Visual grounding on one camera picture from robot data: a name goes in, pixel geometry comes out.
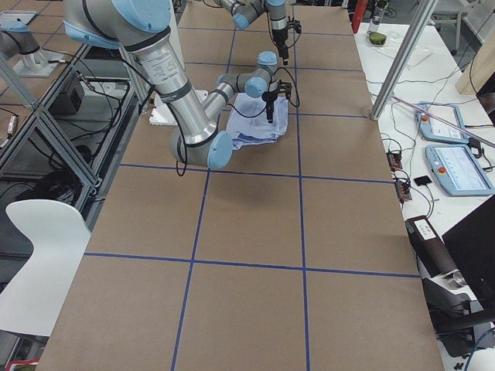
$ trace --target screen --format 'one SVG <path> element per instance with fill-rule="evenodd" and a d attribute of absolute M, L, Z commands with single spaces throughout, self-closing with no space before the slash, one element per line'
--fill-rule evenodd
<path fill-rule="evenodd" d="M 435 116 L 441 117 L 452 124 L 459 125 L 459 123 L 457 122 L 457 116 L 454 107 L 437 106 L 433 104 L 428 109 L 428 112 L 431 112 Z M 438 121 L 433 117 L 430 117 L 429 121 L 430 126 L 432 127 L 432 133 L 434 135 L 445 138 L 461 139 L 461 132 L 459 130 L 451 128 L 450 126 L 442 123 L 441 121 Z"/>
<path fill-rule="evenodd" d="M 443 241 L 480 304 L 495 308 L 495 196 L 446 232 Z"/>
<path fill-rule="evenodd" d="M 437 154 L 457 190 L 489 189 L 471 156 L 463 147 L 437 147 Z"/>

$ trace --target folded towel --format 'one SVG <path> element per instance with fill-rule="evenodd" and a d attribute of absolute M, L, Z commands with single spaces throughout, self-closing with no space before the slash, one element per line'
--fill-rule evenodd
<path fill-rule="evenodd" d="M 266 103 L 261 98 L 251 98 L 247 94 L 237 95 L 234 106 L 245 116 L 259 113 Z M 257 117 L 242 117 L 235 110 L 230 112 L 227 133 L 232 137 L 234 150 L 243 145 L 273 143 L 287 131 L 288 101 L 279 97 L 274 103 L 273 122 L 270 124 L 263 112 Z"/>

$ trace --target brown cardboard surface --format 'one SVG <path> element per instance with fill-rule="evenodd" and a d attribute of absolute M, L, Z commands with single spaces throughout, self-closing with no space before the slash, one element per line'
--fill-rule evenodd
<path fill-rule="evenodd" d="M 227 65 L 234 31 L 216 29 L 179 29 L 184 62 L 220 63 Z"/>
<path fill-rule="evenodd" d="M 306 369 L 301 272 L 196 265 L 176 369 Z"/>
<path fill-rule="evenodd" d="M 311 370 L 443 371 L 421 281 L 308 273 Z"/>
<path fill-rule="evenodd" d="M 196 256 L 300 267 L 298 179 L 211 174 Z"/>
<path fill-rule="evenodd" d="M 31 32 L 55 33 L 55 31 L 57 31 L 58 28 L 61 27 L 62 23 L 62 17 L 47 17 L 41 15 L 34 18 L 30 22 L 29 29 L 31 30 Z"/>
<path fill-rule="evenodd" d="M 196 88 L 211 90 L 227 68 L 250 69 L 228 65 L 233 41 L 230 63 L 254 65 L 257 45 L 270 45 L 265 17 L 238 32 L 224 10 L 187 6 L 180 35 Z M 383 145 L 376 124 L 363 118 L 370 107 L 364 74 L 311 68 L 340 66 L 326 52 L 299 59 L 315 40 L 329 40 L 320 34 L 336 33 L 348 36 L 332 36 L 342 38 L 334 44 L 352 41 L 343 64 L 357 66 L 347 12 L 294 12 L 307 33 L 297 59 L 291 53 L 302 104 L 291 111 L 288 133 L 241 149 L 221 171 L 193 168 L 179 178 L 167 153 L 171 128 L 142 117 L 87 248 L 140 257 L 84 258 L 41 371 L 300 371 L 308 369 L 306 341 L 311 370 L 438 369 Z M 331 67 L 319 66 L 327 60 Z M 354 181 L 299 178 L 299 155 L 304 176 Z M 185 262 L 170 262 L 178 258 Z M 396 341 L 404 335 L 406 345 Z"/>
<path fill-rule="evenodd" d="M 301 116 L 299 126 L 303 175 L 391 180 L 377 122 Z"/>
<path fill-rule="evenodd" d="M 205 178 L 121 167 L 87 251 L 191 258 Z"/>
<path fill-rule="evenodd" d="M 234 31 L 234 23 L 226 10 L 213 9 L 203 4 L 193 4 L 194 1 L 187 0 L 186 10 L 177 25 L 179 28 L 229 29 Z M 217 6 L 213 0 L 205 1 L 209 5 Z"/>
<path fill-rule="evenodd" d="M 8 10 L 13 6 L 17 5 L 18 2 L 19 0 L 2 0 L 2 3 L 0 4 L 0 11 Z"/>
<path fill-rule="evenodd" d="M 363 70 L 356 43 L 349 36 L 302 34 L 295 45 L 295 52 L 300 66 Z"/>
<path fill-rule="evenodd" d="M 362 72 L 298 70 L 302 114 L 366 116 L 372 104 Z"/>
<path fill-rule="evenodd" d="M 418 274 L 392 184 L 303 179 L 302 193 L 309 267 Z"/>
<path fill-rule="evenodd" d="M 41 12 L 50 2 L 40 0 L 22 0 L 19 4 L 14 6 L 15 10 L 36 10 Z"/>
<path fill-rule="evenodd" d="M 188 267 L 84 257 L 36 370 L 168 369 Z"/>
<path fill-rule="evenodd" d="M 232 49 L 232 57 L 230 64 L 240 64 L 248 66 L 256 66 L 258 64 L 258 54 L 270 50 L 277 54 L 277 48 L 273 46 L 268 32 L 235 32 L 234 48 Z M 289 66 L 294 65 L 292 53 L 289 59 Z"/>
<path fill-rule="evenodd" d="M 41 14 L 63 17 L 65 16 L 65 5 L 63 2 L 50 2 Z"/>
<path fill-rule="evenodd" d="M 353 35 L 347 9 L 340 7 L 322 9 L 312 6 L 293 6 L 293 9 L 295 18 L 302 21 L 302 31 L 304 33 Z"/>

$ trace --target computer monitor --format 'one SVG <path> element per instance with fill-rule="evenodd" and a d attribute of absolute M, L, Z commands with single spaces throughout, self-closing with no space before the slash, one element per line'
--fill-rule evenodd
<path fill-rule="evenodd" d="M 443 235 L 443 242 L 484 309 L 495 309 L 495 196 Z"/>

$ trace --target blue joint cap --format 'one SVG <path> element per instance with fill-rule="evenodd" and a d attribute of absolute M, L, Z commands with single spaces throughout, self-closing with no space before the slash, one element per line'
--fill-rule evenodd
<path fill-rule="evenodd" d="M 4 23 L 2 29 L 8 32 L 29 32 L 28 26 L 20 21 L 11 21 Z"/>
<path fill-rule="evenodd" d="M 232 20 L 238 29 L 246 29 L 249 26 L 249 21 L 242 14 L 234 14 Z"/>
<path fill-rule="evenodd" d="M 268 84 L 261 77 L 252 77 L 244 85 L 244 91 L 251 98 L 259 98 L 268 89 Z"/>
<path fill-rule="evenodd" d="M 282 6 L 285 4 L 285 0 L 267 0 L 266 2 L 271 6 Z"/>
<path fill-rule="evenodd" d="M 265 51 L 258 55 L 258 64 L 260 66 L 276 66 L 277 56 L 273 52 Z"/>
<path fill-rule="evenodd" d="M 221 82 L 221 80 L 224 78 L 225 75 L 227 74 L 224 73 L 223 75 L 219 75 L 219 77 L 217 77 L 217 85 Z"/>
<path fill-rule="evenodd" d="M 208 151 L 208 167 L 223 168 L 232 157 L 232 138 L 226 131 L 220 131 L 213 139 Z"/>
<path fill-rule="evenodd" d="M 92 46 L 99 46 L 105 49 L 118 49 L 118 47 L 120 46 L 120 44 L 115 41 L 105 39 L 104 37 L 96 35 L 92 32 L 88 32 L 85 29 L 80 29 L 79 27 L 71 25 L 67 21 L 63 21 L 63 23 L 65 25 L 65 33 L 67 34 L 67 36 L 80 43 Z"/>
<path fill-rule="evenodd" d="M 157 33 L 170 23 L 170 3 L 167 0 L 111 0 L 117 12 L 136 29 Z"/>

